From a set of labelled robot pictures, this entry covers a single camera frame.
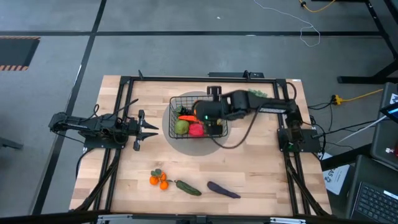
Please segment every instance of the green cucumber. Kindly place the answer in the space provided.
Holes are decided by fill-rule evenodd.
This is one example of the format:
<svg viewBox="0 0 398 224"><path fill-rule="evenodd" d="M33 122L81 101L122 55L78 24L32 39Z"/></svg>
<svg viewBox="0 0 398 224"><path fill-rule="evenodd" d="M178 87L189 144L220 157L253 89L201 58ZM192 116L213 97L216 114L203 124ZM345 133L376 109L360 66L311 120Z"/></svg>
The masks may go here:
<svg viewBox="0 0 398 224"><path fill-rule="evenodd" d="M194 196L201 196L201 192L199 190L193 188L191 185L185 183L184 181L175 180L174 182L179 189L185 191L186 193Z"/></svg>

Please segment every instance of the gray floor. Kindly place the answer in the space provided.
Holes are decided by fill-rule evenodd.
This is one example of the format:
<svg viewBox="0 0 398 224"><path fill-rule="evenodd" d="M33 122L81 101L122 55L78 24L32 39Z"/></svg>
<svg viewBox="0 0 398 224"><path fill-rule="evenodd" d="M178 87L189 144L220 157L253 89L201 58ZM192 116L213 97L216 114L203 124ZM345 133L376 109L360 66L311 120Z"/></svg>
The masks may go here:
<svg viewBox="0 0 398 224"><path fill-rule="evenodd" d="M364 4L335 3L311 14L297 1L260 1L263 6L310 21L318 30L377 30ZM0 0L0 30L91 30L100 0ZM373 1L392 35L397 26L382 1ZM309 2L311 8L324 3ZM100 30L300 30L296 20L263 10L250 0L108 0ZM305 37L315 43L315 37ZM87 37L43 37L26 72L0 72L0 136L23 142L21 151L0 150L0 216L26 215L54 135L48 122L65 109L86 46ZM309 105L330 95L351 98L381 85L339 85L339 75L373 75L392 60L378 37L322 37L307 47L298 37L97 37L73 114L88 116L96 102L103 75L206 76L208 72L264 72L270 78L303 80ZM375 119L380 94L334 107L333 127ZM330 110L312 111L327 128ZM328 136L335 142L347 133ZM73 131L68 135L79 137ZM373 131L345 144L369 143ZM82 145L65 140L44 213L65 212L74 186L74 172ZM333 148L338 154L347 148Z"/></svg>

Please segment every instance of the yellow black striped tape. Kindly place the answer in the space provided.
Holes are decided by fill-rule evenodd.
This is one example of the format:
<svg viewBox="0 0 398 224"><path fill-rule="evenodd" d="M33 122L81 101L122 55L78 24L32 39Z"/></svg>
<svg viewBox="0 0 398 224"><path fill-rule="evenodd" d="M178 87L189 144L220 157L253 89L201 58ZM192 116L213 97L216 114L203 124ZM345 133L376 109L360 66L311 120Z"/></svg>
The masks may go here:
<svg viewBox="0 0 398 224"><path fill-rule="evenodd" d="M0 39L32 39L32 40L39 40L40 37L0 36Z"/></svg>
<svg viewBox="0 0 398 224"><path fill-rule="evenodd" d="M0 65L0 71L26 71L29 66L22 65Z"/></svg>

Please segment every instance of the yellow cable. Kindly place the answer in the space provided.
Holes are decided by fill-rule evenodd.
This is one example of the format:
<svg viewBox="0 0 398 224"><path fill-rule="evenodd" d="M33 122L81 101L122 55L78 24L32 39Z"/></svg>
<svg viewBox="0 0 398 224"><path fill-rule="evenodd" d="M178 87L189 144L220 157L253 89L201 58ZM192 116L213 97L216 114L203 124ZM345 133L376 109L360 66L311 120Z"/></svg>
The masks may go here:
<svg viewBox="0 0 398 224"><path fill-rule="evenodd" d="M342 100L342 102L349 102L349 101L357 100L357 99L360 99L360 98L362 98L362 97L365 97L365 96L369 96L369 95L378 93L378 92L380 92L380 91L383 91L383 89L376 90L376 91L373 91L373 92L370 92L370 93L367 93L367 94L363 94L363 95L361 95L361 96L357 96L357 97L354 97L354 98L352 98L352 99Z"/></svg>
<svg viewBox="0 0 398 224"><path fill-rule="evenodd" d="M332 2L330 2L328 5L326 5L325 7L321 8L321 9L318 9L318 10L311 10L311 9L309 9L305 4L303 5L303 7L304 7L306 10L310 11L310 12L320 12L320 11L326 9L327 7L329 7L330 5L332 5L335 1L336 1L336 0L332 0Z"/></svg>

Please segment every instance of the white cable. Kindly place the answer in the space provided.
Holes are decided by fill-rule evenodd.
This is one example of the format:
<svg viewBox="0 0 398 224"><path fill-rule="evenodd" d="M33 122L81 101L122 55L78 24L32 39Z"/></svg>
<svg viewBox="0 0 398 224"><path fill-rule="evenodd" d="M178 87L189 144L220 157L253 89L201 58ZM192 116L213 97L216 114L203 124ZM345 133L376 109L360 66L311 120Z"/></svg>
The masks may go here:
<svg viewBox="0 0 398 224"><path fill-rule="evenodd" d="M373 125L377 124L378 122L382 121L382 120L383 120L384 118L386 118L386 117L387 117L387 116L383 116L382 118L380 118L380 119L378 119L377 121L375 121L375 122L373 122L373 123L369 124L369 125L368 125L368 126L366 126L365 128L363 128L363 129L360 129L360 130L358 130L358 131L356 131L356 132L354 132L354 133L350 134L349 136L347 136L347 137L343 138L342 140L340 140L340 141L336 142L336 144L339 144L340 142L342 142L342 141L344 141L344 140L346 140L346 139L350 138L351 136L354 136L355 134L358 134L358 133L360 133L361 131L364 131L364 130L366 130L366 129L370 128L371 126L373 126Z"/></svg>
<svg viewBox="0 0 398 224"><path fill-rule="evenodd" d="M295 18L295 19L298 19L298 20L300 20L300 21L302 21L302 22L304 22L304 23L310 25L309 27L302 27L302 28L300 29L300 40L301 40L302 42L304 42L304 44L307 45L308 47L314 47L314 46L316 46L316 45L318 45L318 44L321 43L321 33L319 33L319 31L317 31L317 29L316 29L310 22L304 21L304 20L302 20L302 19L300 19L300 18L298 18L298 17L295 17L295 16L293 16L293 15L291 15L291 14L289 14L289 13L281 12L281 11L279 11L279 10L277 10L277 9L273 9L273 8L271 8L271 7L264 7L264 6L262 6L260 3L258 3L256 0L253 0L253 1L254 1L257 5L259 5L260 7L262 7L263 9L270 9L270 10L279 12L279 13L281 13L281 14L283 14L283 15L291 16L291 17L293 17L293 18ZM303 38L302 38L302 36L303 36L303 30L304 30L304 29L314 29L315 32L318 33L318 43L313 44L313 45L307 44L307 42L306 42L305 40L303 40Z"/></svg>

